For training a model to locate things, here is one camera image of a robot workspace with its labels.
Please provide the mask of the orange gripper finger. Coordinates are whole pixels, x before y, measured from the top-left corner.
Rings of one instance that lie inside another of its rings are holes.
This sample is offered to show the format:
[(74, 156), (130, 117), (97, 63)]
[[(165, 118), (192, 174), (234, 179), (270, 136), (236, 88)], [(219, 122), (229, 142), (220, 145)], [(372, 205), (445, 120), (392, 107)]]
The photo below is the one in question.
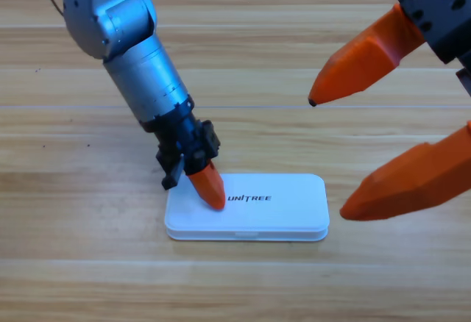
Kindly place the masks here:
[(420, 143), (368, 175), (340, 209), (376, 221), (439, 206), (470, 189), (470, 123), (437, 143)]

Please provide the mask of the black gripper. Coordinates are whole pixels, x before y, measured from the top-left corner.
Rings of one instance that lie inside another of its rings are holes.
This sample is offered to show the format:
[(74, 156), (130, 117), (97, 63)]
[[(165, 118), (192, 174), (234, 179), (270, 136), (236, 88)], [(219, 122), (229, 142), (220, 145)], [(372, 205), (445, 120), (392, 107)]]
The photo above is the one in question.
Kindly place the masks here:
[(398, 0), (390, 11), (330, 56), (314, 80), (313, 107), (371, 87), (425, 41), (470, 92), (470, 0)]
[(194, 100), (188, 97), (165, 115), (142, 122), (144, 131), (159, 140), (156, 159), (165, 172), (164, 189), (177, 186), (185, 173), (199, 197), (214, 210), (226, 203), (224, 182), (211, 161), (221, 145), (211, 121), (201, 121), (193, 114)]

